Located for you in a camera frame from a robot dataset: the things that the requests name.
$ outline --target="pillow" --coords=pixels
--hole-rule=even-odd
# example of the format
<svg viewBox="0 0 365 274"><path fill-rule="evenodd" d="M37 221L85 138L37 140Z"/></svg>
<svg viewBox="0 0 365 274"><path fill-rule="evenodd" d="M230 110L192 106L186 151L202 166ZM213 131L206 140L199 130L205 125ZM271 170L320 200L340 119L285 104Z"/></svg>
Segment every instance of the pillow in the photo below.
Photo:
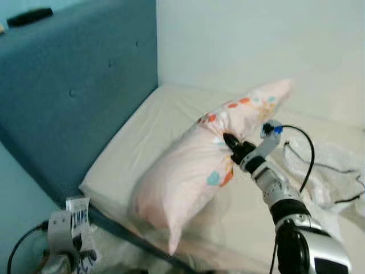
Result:
<svg viewBox="0 0 365 274"><path fill-rule="evenodd" d="M233 177L232 153L223 133L244 141L272 116L290 89L289 80L267 84L205 114L142 176L132 199L133 213L156 228L169 229L170 255L186 223Z"/></svg>

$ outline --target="label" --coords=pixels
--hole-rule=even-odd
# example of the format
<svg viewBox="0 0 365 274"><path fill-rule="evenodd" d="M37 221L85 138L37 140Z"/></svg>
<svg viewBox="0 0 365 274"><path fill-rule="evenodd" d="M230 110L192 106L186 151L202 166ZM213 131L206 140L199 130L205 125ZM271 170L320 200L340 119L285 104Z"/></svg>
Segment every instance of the label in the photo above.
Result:
<svg viewBox="0 0 365 274"><path fill-rule="evenodd" d="M102 258L92 238L88 219L89 202L90 198L84 197L66 200L66 210L71 212L71 236L73 239L81 237L82 245L79 252L86 254L81 258L73 274L89 274Z"/></svg>

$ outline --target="black cable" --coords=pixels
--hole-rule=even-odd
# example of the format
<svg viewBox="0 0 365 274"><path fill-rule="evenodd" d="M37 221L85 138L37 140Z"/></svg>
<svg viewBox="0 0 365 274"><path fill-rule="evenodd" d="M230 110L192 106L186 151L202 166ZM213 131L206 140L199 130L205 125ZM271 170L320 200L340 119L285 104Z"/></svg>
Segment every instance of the black cable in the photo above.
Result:
<svg viewBox="0 0 365 274"><path fill-rule="evenodd" d="M46 231L48 229L48 220L42 222L41 224L38 224L36 227L29 230L27 233L25 233L15 244L13 251L11 252L9 259L7 260L7 274L11 274L11 263L13 262L13 257L20 246L20 244L24 241L25 238L27 238L29 235L31 235L35 231Z"/></svg>
<svg viewBox="0 0 365 274"><path fill-rule="evenodd" d="M314 165L315 153L314 153L313 142L310 139L310 137L308 136L308 134L306 134L306 132L303 129L299 128L299 127L291 126L289 124L285 124L282 127L292 128L292 129L295 129L295 130L300 131L307 138L307 140L309 142L310 151L311 151L311 159L310 159L310 164L309 164L309 168L308 168L308 171L307 171L307 175L306 175L306 177L303 180L303 183L302 183L301 188L299 189L299 192L302 193L302 191L304 190L304 188L305 188L305 186L306 186L306 184L308 182L309 175L311 174L312 168L313 168L313 165Z"/></svg>
<svg viewBox="0 0 365 274"><path fill-rule="evenodd" d="M292 128L294 130L298 130L300 131L308 140L309 142L309 146L310 146L310 150L311 150L311 159L310 159L310 164L309 164L309 168L308 168L308 171L307 171L307 175L305 176L304 180L303 180L303 183L301 185L301 188L299 190L300 193L302 193L302 191L304 190L307 182L308 182L308 178L309 178L309 175L311 174L312 172L312 169L313 169L313 165L314 165L314 158L315 158L315 155L314 155L314 146L313 146L313 142L312 140L310 139L310 137L308 136L308 134L306 134L306 132L299 128L299 127L296 127L296 126L291 126L289 124L284 124L283 126L280 126L282 128L284 127L287 127L287 128ZM273 252L273 258L271 260L271 267L270 267L270 274L273 273L273 269L274 269L274 263L275 263L275 256L276 256L276 250L277 250L277 247L278 247L278 243L277 243L277 240L275 238L275 244L274 244L274 252Z"/></svg>
<svg viewBox="0 0 365 274"><path fill-rule="evenodd" d="M309 164L308 161L305 161L299 153L297 153L295 151L295 149L293 149L291 147L291 145L289 144L289 142L285 142L284 146L288 147L292 153L294 153L294 155L299 159L301 160L302 162L306 163L306 164ZM361 197L361 195L363 195L365 193L365 184L363 182L360 181L360 177L361 177L361 173L359 170L352 170L352 169L349 169L349 170L339 170L338 168L335 168L335 167L332 167L332 166L329 166L329 165L326 165L326 164L322 164L322 163L314 163L315 166L318 166L318 167L323 167L323 168L328 168L329 170L332 170L334 172L337 172L337 173L341 173L341 174L350 174L350 173L359 173L355 180L356 182L358 182L359 184L362 185L362 187L364 188L364 191L354 195L353 197L351 198L348 198L348 199L343 199L343 200L337 200L337 201L334 201L335 204L339 204L339 203L347 203L347 202L351 202L353 200L356 200L356 199L359 199Z"/></svg>
<svg viewBox="0 0 365 274"><path fill-rule="evenodd" d="M273 251L273 258L271 259L271 266L270 266L270 274L273 273L274 270L274 263L275 263L275 255L276 255L276 249L278 247L277 239L275 237L275 244L274 244L274 251Z"/></svg>
<svg viewBox="0 0 365 274"><path fill-rule="evenodd" d="M344 199L344 200L337 200L335 201L335 204L340 204L340 203L347 203L347 202L351 202L353 200L359 199L361 197L361 195L363 195L365 193L365 191L360 192L359 194L349 198L349 199Z"/></svg>

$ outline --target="white bed sheet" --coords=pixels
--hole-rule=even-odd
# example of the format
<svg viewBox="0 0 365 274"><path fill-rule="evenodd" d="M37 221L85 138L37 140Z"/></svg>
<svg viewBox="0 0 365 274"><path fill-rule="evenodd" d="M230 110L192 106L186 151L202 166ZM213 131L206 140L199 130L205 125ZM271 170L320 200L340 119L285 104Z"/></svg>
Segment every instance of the white bed sheet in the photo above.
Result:
<svg viewBox="0 0 365 274"><path fill-rule="evenodd" d="M125 213L133 187L194 121L238 94L171 85L159 87L114 136L80 189L102 213L167 250L163 232L151 231L150 226ZM358 128L304 116L284 106L275 118L306 129L314 140L338 143L361 156L363 141ZM251 141L260 142L258 133ZM365 233L342 217L340 227L354 265L353 273L361 273L365 269ZM228 268L267 273L273 243L274 224L260 190L236 168L233 180L185 231L177 255L194 257L194 266L199 270Z"/></svg>

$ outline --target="orange flower print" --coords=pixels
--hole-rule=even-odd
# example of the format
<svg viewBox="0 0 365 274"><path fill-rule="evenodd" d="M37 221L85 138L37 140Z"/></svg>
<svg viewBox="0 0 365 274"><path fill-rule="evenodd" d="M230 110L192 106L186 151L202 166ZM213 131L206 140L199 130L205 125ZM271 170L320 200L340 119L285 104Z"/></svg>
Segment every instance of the orange flower print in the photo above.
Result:
<svg viewBox="0 0 365 274"><path fill-rule="evenodd" d="M216 120L216 117L217 117L217 116L216 116L215 114L213 114L213 115L209 115L209 116L208 116L208 121L209 121L209 122L212 122L212 121Z"/></svg>
<svg viewBox="0 0 365 274"><path fill-rule="evenodd" d="M241 104L246 104L246 103L248 103L249 101L250 101L250 99L249 99L249 98L243 98L243 99L239 100L239 102L240 102Z"/></svg>
<svg viewBox="0 0 365 274"><path fill-rule="evenodd" d="M229 108L235 108L237 106L238 106L238 104L236 104L236 103L233 103L233 104L228 105Z"/></svg>
<svg viewBox="0 0 365 274"><path fill-rule="evenodd" d="M224 177L223 182L220 187L224 187L231 179L233 178L233 168L228 172L228 174Z"/></svg>

